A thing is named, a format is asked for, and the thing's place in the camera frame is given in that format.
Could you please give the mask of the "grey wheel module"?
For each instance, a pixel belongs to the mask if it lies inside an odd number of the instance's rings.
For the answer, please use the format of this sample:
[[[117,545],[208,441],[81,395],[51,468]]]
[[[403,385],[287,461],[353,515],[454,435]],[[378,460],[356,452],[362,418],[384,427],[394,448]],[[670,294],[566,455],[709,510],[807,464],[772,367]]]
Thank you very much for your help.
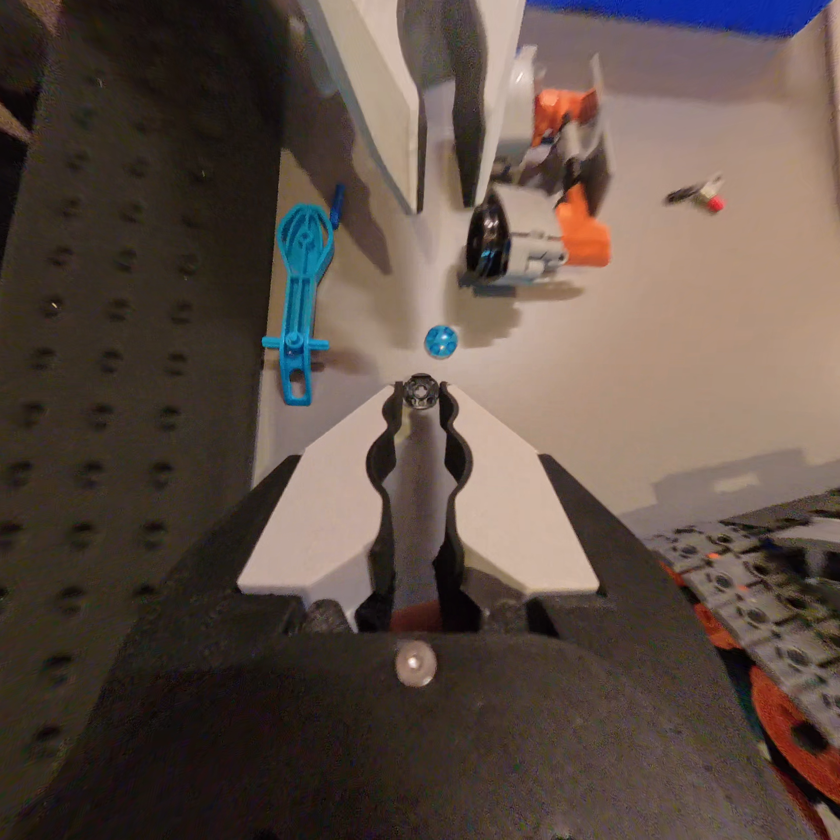
[[[459,284],[477,296],[548,285],[562,270],[604,268],[610,229],[600,212],[614,176],[600,57],[582,91],[543,86],[535,45],[512,61],[500,136],[473,210]]]

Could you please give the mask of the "blue storage bin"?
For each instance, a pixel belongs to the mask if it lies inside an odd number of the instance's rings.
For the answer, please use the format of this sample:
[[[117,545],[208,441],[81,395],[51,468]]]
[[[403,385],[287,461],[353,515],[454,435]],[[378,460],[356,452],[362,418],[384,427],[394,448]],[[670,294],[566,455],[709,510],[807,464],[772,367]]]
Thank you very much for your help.
[[[811,23],[828,1],[528,1],[564,14],[580,14],[678,28],[784,39]]]

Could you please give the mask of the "grey orange tracked toy robot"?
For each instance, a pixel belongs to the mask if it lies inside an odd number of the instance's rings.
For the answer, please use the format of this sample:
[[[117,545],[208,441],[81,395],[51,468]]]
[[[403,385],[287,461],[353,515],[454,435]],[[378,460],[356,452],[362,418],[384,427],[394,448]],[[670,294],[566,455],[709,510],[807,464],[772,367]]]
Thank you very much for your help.
[[[764,758],[838,838],[839,488],[644,539],[725,665]]]

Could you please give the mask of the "light blue toy frame piece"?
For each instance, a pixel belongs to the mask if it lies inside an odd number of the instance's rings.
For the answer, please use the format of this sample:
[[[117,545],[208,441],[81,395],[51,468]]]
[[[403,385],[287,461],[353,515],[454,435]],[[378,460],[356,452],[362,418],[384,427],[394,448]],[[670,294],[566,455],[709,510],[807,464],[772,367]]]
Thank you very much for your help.
[[[299,203],[280,220],[276,244],[286,270],[280,335],[265,336],[266,350],[276,350],[285,404],[312,403],[312,353],[329,350],[327,340],[313,337],[319,285],[334,255],[333,228],[322,207]]]

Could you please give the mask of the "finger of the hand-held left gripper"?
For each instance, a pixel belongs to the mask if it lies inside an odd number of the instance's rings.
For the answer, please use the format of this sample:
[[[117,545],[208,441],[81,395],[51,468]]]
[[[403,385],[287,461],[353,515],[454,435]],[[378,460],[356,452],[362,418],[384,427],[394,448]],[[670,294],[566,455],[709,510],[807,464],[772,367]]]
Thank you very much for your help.
[[[451,3],[452,120],[462,203],[483,202],[496,158],[524,1]]]
[[[302,1],[314,44],[405,213],[424,208],[427,125],[397,1]]]

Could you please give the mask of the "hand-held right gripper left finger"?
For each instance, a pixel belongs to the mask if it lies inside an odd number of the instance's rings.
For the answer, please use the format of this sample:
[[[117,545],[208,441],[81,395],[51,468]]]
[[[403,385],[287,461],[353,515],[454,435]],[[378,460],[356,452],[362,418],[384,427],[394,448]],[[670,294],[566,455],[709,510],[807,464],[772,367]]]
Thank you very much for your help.
[[[386,386],[307,446],[237,579],[246,595],[336,604],[376,627],[393,594],[391,507],[402,386]]]

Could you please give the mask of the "person's right hand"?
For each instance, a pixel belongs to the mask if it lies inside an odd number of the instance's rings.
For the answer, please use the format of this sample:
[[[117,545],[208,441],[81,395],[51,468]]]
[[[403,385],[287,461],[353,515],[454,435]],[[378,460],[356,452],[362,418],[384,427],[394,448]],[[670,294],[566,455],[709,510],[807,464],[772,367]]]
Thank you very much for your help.
[[[390,631],[397,634],[434,634],[443,631],[438,601],[406,606],[392,613]]]

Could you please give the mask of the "small black white red connector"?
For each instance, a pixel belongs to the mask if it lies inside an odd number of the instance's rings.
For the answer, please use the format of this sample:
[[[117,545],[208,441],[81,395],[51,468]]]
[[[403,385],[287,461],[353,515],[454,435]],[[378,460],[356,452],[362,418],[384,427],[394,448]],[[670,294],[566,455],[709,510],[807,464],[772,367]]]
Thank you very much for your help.
[[[717,173],[704,182],[681,186],[668,193],[663,200],[663,204],[665,206],[690,204],[708,214],[716,215],[726,206],[724,199],[721,197],[722,187],[722,175]]]

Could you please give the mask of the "black perforated mat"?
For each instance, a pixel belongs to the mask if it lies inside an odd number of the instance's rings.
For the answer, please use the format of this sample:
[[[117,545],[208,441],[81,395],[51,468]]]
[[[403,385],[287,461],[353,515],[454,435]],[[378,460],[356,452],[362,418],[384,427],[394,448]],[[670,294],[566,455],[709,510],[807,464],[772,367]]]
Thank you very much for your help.
[[[245,2],[64,2],[2,265],[2,838],[247,491],[280,136]]]

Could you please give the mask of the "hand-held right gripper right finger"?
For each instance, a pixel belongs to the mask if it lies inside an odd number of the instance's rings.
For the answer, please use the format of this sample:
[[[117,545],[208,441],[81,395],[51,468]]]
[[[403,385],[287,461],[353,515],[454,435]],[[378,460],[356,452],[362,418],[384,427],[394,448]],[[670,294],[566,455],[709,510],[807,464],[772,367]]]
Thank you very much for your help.
[[[455,481],[434,559],[443,616],[596,595],[601,583],[537,449],[456,385],[440,385],[438,407]]]

